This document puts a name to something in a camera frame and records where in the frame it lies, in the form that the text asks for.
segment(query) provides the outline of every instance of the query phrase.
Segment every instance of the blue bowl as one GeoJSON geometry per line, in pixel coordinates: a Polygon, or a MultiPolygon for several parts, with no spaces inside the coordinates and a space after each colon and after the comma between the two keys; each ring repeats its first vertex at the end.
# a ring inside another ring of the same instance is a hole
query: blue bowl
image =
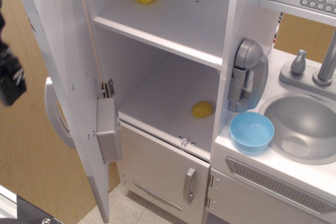
{"type": "Polygon", "coordinates": [[[258,154],[270,144],[274,126],[264,115],[244,112],[231,121],[230,135],[234,145],[241,152],[258,154]]]}

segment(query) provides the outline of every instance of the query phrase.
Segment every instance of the lower cabinet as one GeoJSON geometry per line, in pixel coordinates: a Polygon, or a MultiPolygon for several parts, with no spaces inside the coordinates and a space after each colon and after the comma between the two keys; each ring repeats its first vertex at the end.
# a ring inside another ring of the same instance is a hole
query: lower cabinet
{"type": "Polygon", "coordinates": [[[251,185],[211,169],[208,211],[231,224],[327,224],[251,185]]]}
{"type": "Polygon", "coordinates": [[[121,183],[190,224],[202,224],[210,164],[123,124],[121,183]]]}

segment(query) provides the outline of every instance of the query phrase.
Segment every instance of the oven vent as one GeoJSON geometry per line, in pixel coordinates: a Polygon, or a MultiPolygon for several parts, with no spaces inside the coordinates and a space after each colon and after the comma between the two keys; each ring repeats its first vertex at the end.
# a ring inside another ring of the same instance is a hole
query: oven vent
{"type": "Polygon", "coordinates": [[[231,172],[240,178],[252,182],[255,185],[258,185],[318,214],[326,214],[336,210],[336,206],[333,204],[232,158],[227,157],[226,163],[231,172]]]}

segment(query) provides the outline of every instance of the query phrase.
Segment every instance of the gray sink basin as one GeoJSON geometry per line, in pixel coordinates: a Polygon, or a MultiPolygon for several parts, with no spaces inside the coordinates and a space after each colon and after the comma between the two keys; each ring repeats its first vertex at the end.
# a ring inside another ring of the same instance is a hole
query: gray sink basin
{"type": "Polygon", "coordinates": [[[324,165],[336,162],[336,109],[316,97],[286,93],[259,110],[274,125],[270,147],[293,161],[324,165]]]}

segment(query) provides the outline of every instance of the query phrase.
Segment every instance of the shelf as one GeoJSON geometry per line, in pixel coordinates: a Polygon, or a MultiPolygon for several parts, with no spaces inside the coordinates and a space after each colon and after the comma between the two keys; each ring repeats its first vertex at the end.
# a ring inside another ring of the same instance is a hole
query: shelf
{"type": "Polygon", "coordinates": [[[205,161],[209,161],[215,113],[195,118],[191,108],[198,101],[217,101],[216,69],[171,55],[146,78],[119,107],[122,121],[154,135],[205,161]],[[178,136],[196,143],[181,146],[178,136]]]}
{"type": "Polygon", "coordinates": [[[119,0],[94,19],[105,29],[216,68],[229,0],[119,0]]]}

